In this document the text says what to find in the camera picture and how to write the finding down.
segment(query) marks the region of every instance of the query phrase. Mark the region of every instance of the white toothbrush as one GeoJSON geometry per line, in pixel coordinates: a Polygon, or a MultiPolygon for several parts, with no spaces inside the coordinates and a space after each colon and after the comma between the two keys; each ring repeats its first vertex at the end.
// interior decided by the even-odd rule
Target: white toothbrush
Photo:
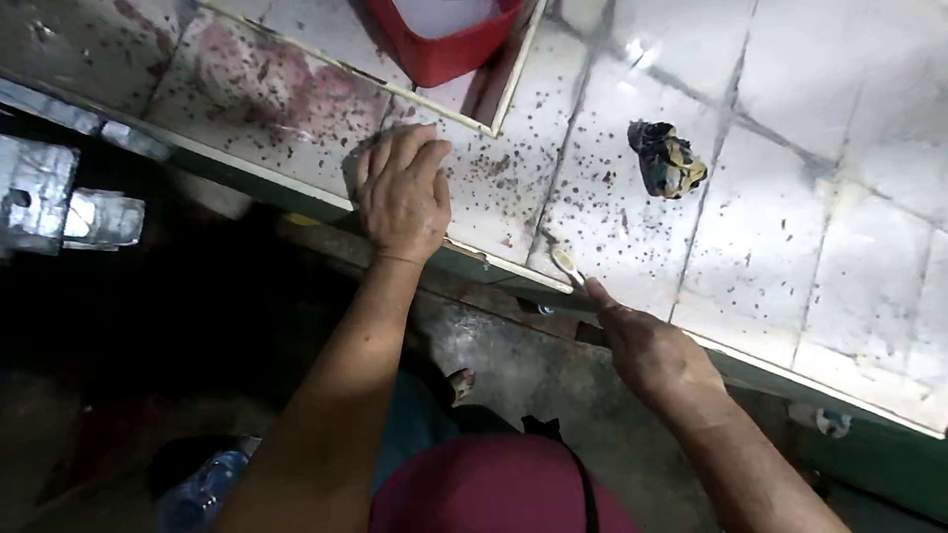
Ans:
{"type": "Polygon", "coordinates": [[[573,263],[570,254],[566,253],[563,248],[553,247],[553,249],[550,250],[550,257],[553,258],[553,263],[556,267],[562,270],[574,285],[579,288],[586,287],[586,276],[576,269],[576,265],[573,263]]]}

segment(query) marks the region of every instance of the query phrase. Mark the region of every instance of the black strap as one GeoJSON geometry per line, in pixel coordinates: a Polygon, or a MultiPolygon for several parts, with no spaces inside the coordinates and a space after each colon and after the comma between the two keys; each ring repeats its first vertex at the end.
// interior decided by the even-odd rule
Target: black strap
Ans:
{"type": "Polygon", "coordinates": [[[576,468],[579,469],[579,480],[583,484],[583,501],[586,506],[586,533],[599,533],[599,513],[595,507],[595,493],[593,492],[593,483],[590,482],[589,473],[579,457],[566,446],[562,435],[559,434],[559,418],[554,418],[548,422],[540,422],[531,414],[520,419],[523,422],[523,432],[529,435],[542,435],[553,439],[562,444],[566,451],[573,457],[576,468]]]}

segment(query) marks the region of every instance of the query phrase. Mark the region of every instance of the pink shirt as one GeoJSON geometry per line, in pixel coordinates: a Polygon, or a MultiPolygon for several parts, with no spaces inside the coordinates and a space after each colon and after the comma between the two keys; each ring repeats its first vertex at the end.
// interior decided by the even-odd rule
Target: pink shirt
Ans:
{"type": "MultiPolygon", "coordinates": [[[[599,531],[637,531],[592,481],[599,531]]],[[[468,435],[412,457],[376,492],[370,533],[537,533],[586,530],[579,470],[537,435],[468,435]]]]}

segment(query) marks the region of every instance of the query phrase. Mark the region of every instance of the right hand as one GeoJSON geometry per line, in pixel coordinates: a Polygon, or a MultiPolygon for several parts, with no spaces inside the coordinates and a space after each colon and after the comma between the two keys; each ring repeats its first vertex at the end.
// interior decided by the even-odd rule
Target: right hand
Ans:
{"type": "Polygon", "coordinates": [[[620,304],[594,278],[586,282],[612,349],[619,377],[652,409],[664,413],[727,394],[704,350],[681,329],[620,304]]]}

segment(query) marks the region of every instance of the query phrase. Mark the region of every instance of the red plastic bin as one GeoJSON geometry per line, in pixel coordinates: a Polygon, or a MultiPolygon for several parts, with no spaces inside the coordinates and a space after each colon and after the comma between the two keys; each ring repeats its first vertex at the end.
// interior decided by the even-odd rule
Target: red plastic bin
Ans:
{"type": "Polygon", "coordinates": [[[510,36],[523,0],[498,0],[501,14],[438,39],[411,31],[392,0],[368,0],[369,10],[392,39],[412,81],[434,87],[479,68],[510,36]]]}

